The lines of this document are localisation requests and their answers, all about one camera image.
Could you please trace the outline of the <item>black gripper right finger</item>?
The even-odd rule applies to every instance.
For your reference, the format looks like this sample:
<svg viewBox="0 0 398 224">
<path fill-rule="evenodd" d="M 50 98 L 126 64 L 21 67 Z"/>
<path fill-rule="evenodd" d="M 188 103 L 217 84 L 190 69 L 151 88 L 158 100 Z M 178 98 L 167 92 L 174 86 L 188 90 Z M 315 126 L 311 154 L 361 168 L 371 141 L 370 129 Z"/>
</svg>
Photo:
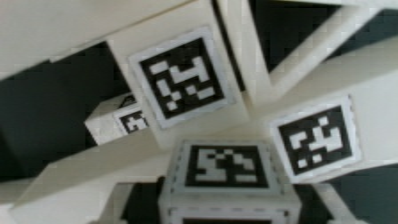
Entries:
<svg viewBox="0 0 398 224">
<path fill-rule="evenodd" d="M 354 216 L 332 185 L 318 183 L 313 185 L 313 188 L 320 196 L 327 211 L 332 215 L 327 224 L 363 224 L 363 221 Z"/>
</svg>

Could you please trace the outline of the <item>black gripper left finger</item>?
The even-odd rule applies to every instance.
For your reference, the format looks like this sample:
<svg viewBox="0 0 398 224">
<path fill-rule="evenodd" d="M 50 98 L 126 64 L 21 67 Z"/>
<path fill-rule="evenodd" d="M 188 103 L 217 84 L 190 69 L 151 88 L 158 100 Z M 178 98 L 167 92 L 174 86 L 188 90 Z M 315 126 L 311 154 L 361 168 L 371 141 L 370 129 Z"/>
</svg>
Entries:
<svg viewBox="0 0 398 224">
<path fill-rule="evenodd" d="M 89 224 L 128 224 L 123 217 L 135 184 L 117 183 L 105 203 L 100 218 Z"/>
</svg>

